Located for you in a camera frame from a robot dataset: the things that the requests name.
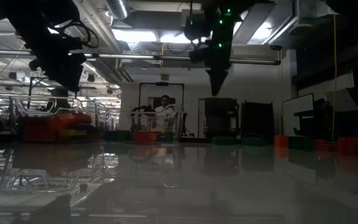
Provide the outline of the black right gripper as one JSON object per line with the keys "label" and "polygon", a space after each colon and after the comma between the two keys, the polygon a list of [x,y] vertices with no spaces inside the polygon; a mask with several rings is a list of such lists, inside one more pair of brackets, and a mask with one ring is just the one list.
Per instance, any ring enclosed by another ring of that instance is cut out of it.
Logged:
{"label": "black right gripper", "polygon": [[208,42],[205,64],[210,70],[211,94],[217,96],[228,75],[231,66],[231,45],[234,26],[241,20],[243,12],[240,0],[212,0],[203,6],[204,16],[212,35]]}

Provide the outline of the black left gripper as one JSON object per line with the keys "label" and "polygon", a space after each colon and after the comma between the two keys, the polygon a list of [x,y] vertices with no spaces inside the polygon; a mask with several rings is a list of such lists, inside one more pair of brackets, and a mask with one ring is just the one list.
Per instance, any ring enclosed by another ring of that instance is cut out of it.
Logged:
{"label": "black left gripper", "polygon": [[80,90],[79,81],[86,62],[84,54],[70,54],[81,47],[78,41],[52,34],[49,22],[41,12],[13,12],[11,24],[30,49],[35,59],[29,63],[31,70],[41,68],[49,80],[56,81],[69,91]]}

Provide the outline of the long red block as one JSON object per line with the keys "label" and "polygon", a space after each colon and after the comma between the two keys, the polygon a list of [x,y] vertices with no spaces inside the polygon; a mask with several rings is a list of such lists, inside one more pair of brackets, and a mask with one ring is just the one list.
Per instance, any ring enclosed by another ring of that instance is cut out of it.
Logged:
{"label": "long red block", "polygon": [[73,117],[75,123],[78,124],[91,124],[93,122],[91,116],[85,113],[73,113]]}
{"label": "long red block", "polygon": [[52,121],[52,117],[20,116],[17,119],[18,124],[21,126],[50,126]]}

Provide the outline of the long orange block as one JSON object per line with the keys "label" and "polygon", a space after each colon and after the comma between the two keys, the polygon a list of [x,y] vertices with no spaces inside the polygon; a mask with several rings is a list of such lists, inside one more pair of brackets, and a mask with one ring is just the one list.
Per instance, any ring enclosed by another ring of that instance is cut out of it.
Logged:
{"label": "long orange block", "polygon": [[76,123],[76,118],[73,113],[56,114],[52,118],[52,124],[55,129],[66,129]]}

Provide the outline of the long yellow block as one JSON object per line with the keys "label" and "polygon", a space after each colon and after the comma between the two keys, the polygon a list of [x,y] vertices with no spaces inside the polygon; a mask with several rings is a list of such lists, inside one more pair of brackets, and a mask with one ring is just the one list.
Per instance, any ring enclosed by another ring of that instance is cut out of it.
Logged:
{"label": "long yellow block", "polygon": [[61,129],[61,130],[59,130],[58,135],[60,137],[62,137],[62,136],[86,136],[87,131],[80,130],[80,129]]}

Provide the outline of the small red block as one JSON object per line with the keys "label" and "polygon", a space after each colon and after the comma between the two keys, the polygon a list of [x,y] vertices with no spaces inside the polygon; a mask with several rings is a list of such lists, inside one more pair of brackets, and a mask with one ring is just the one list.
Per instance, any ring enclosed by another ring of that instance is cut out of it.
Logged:
{"label": "small red block", "polygon": [[136,131],[133,133],[133,141],[138,144],[157,142],[158,134],[154,132]]}

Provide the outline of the black cabinet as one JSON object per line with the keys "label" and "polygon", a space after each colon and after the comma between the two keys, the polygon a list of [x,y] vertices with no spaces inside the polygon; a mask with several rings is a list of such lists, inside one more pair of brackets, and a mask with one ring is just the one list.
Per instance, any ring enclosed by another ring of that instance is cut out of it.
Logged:
{"label": "black cabinet", "polygon": [[207,138],[235,138],[238,135],[239,104],[235,98],[205,98],[204,117]]}
{"label": "black cabinet", "polygon": [[241,104],[241,137],[260,136],[272,139],[275,135],[273,103],[254,103],[245,101]]}

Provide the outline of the clear plastic bin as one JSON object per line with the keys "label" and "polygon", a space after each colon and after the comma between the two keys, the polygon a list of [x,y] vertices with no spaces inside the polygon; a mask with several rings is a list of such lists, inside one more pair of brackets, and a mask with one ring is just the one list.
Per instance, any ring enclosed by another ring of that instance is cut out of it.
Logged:
{"label": "clear plastic bin", "polygon": [[181,136],[183,109],[170,104],[162,109],[150,105],[121,111],[95,104],[96,124],[105,141],[135,144],[175,143]]}
{"label": "clear plastic bin", "polygon": [[[91,116],[91,124],[75,123],[66,129],[86,130],[86,136],[62,136],[53,126],[21,126],[17,119],[20,116],[54,117],[63,113],[85,113]],[[101,137],[101,131],[96,125],[96,114],[83,108],[82,102],[76,98],[63,96],[22,96],[10,99],[9,115],[12,132],[26,143],[66,143],[87,142]]]}

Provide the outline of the person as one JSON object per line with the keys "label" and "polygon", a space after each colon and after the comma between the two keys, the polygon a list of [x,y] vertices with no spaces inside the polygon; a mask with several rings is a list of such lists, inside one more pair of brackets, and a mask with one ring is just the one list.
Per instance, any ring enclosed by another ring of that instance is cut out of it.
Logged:
{"label": "person", "polygon": [[155,121],[156,130],[161,133],[170,132],[177,113],[174,111],[174,107],[168,95],[161,97],[161,105],[155,108],[155,112],[157,117]]}

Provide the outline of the ceiling light panel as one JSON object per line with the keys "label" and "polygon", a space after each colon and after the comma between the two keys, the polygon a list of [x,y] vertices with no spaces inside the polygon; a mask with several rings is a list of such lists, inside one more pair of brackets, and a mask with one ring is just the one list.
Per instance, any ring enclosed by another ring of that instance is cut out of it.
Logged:
{"label": "ceiling light panel", "polygon": [[157,41],[157,37],[152,31],[112,29],[112,32],[117,40],[124,42],[136,43]]}
{"label": "ceiling light panel", "polygon": [[190,44],[191,41],[185,37],[183,32],[164,32],[159,37],[160,42],[172,44]]}

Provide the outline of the long ceiling pipe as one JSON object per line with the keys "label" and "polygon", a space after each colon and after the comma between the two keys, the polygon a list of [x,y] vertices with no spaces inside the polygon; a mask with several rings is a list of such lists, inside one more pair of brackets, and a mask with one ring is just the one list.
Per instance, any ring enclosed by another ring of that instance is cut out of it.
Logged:
{"label": "long ceiling pipe", "polygon": [[[191,61],[185,56],[172,55],[132,55],[132,54],[85,54],[86,58],[113,58],[113,59],[134,59],[134,60],[169,60],[169,61]],[[230,63],[255,64],[255,65],[280,65],[280,60],[262,60],[252,58],[231,58]]]}

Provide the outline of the whiteboard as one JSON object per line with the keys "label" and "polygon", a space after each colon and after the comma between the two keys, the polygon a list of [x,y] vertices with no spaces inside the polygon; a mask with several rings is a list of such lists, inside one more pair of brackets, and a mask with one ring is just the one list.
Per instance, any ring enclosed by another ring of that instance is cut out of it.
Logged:
{"label": "whiteboard", "polygon": [[313,109],[314,94],[299,96],[283,102],[283,133],[286,136],[294,136],[300,128],[300,117],[295,113],[311,111]]}

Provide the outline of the black station frame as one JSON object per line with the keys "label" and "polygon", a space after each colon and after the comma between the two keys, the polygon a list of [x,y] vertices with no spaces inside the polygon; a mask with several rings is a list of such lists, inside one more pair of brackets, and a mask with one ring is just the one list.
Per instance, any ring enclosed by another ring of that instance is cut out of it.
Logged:
{"label": "black station frame", "polygon": [[183,83],[169,82],[142,82],[139,84],[138,94],[139,118],[145,118],[149,131],[159,133],[161,138],[163,133],[156,130],[155,121],[157,117],[155,108],[161,105],[163,95],[170,97],[174,111],[177,113],[171,132],[175,133],[175,140],[179,139],[183,134],[186,116],[183,107],[185,85]]}

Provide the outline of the silver round ventilation duct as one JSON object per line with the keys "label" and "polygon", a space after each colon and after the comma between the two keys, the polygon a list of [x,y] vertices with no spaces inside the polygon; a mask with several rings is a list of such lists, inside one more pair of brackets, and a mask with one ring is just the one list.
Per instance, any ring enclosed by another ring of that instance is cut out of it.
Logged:
{"label": "silver round ventilation duct", "polygon": [[106,0],[106,6],[114,19],[123,20],[129,15],[126,0]]}

